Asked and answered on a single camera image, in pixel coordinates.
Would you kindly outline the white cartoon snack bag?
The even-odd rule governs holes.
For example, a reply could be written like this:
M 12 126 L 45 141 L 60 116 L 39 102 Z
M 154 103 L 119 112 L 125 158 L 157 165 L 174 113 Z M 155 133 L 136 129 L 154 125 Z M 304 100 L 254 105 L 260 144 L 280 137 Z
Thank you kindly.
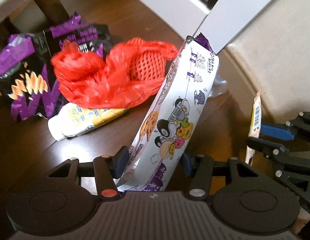
M 130 146 L 118 191 L 163 191 L 195 130 L 219 68 L 203 34 L 188 36 Z

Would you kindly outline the purple Lays chip bag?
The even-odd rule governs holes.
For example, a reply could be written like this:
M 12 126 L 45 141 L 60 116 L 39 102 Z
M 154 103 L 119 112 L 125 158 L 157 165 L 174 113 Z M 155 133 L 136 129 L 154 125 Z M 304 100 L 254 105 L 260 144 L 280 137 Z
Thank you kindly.
M 0 95 L 16 121 L 39 115 L 50 119 L 68 103 L 50 63 L 64 41 L 76 42 L 79 50 L 105 57 L 112 48 L 106 24 L 83 23 L 81 16 L 39 33 L 11 35 L 0 52 Z

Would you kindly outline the small white barcode wrapper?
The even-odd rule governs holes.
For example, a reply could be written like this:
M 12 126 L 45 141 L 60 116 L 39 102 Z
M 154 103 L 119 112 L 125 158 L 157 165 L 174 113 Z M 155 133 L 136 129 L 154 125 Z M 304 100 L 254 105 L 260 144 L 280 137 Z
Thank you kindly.
M 260 97 L 260 92 L 257 92 L 252 106 L 252 115 L 250 120 L 250 128 L 248 136 L 258 138 L 260 134 L 261 125 L 262 125 L 262 101 Z M 248 165 L 252 165 L 254 155 L 255 150 L 247 146 L 245 162 Z

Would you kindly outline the white yellow plastic bottle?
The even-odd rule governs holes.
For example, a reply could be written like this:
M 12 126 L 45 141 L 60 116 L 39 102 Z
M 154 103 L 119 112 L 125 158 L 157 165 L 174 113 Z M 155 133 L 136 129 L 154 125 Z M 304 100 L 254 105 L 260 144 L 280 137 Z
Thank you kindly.
M 67 103 L 48 120 L 48 129 L 56 141 L 76 137 L 115 120 L 128 109 L 84 109 Z

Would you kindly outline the red foam fruit net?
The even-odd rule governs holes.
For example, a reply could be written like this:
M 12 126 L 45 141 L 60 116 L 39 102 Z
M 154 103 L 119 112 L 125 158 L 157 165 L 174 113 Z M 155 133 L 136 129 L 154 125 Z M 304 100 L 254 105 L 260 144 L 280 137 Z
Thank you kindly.
M 133 81 L 149 81 L 165 76 L 166 60 L 160 53 L 146 51 L 130 63 L 129 77 Z

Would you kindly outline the red plastic bag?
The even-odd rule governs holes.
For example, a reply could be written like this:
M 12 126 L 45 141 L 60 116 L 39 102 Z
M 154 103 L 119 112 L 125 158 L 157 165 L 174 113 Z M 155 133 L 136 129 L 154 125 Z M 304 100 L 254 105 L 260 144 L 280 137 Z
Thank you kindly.
M 59 81 L 59 90 L 71 103 L 83 108 L 131 108 L 156 94 L 163 78 L 133 81 L 129 77 L 131 60 L 146 51 L 163 55 L 166 63 L 176 58 L 175 45 L 145 41 L 136 37 L 111 48 L 102 59 L 97 53 L 84 53 L 75 42 L 65 41 L 62 51 L 51 63 Z

